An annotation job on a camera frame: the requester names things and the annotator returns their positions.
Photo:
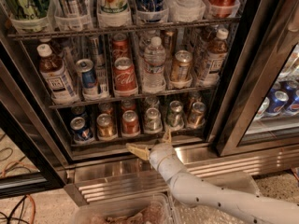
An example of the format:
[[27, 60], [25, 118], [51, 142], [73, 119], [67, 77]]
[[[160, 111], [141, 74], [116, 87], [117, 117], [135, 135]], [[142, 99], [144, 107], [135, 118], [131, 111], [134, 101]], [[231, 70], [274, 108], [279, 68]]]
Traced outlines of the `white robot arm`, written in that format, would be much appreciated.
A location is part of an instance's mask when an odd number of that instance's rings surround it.
[[248, 224], [299, 224], [299, 205], [252, 193], [217, 187], [191, 174], [178, 158], [168, 130], [160, 143], [127, 143], [126, 148], [161, 175], [172, 196], [190, 207], [204, 205], [221, 210]]

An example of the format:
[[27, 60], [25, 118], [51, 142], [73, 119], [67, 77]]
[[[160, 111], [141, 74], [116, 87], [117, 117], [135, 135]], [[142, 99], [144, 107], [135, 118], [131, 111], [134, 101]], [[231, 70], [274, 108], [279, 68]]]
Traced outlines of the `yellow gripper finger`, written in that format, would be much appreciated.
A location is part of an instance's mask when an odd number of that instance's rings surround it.
[[167, 129], [164, 133], [164, 136], [162, 138], [162, 142], [166, 143], [166, 144], [171, 144], [172, 143], [172, 135], [171, 135], [171, 131], [169, 129]]
[[138, 146], [136, 144], [127, 143], [126, 148], [129, 152], [143, 161], [148, 161], [150, 159], [150, 151], [147, 146]]

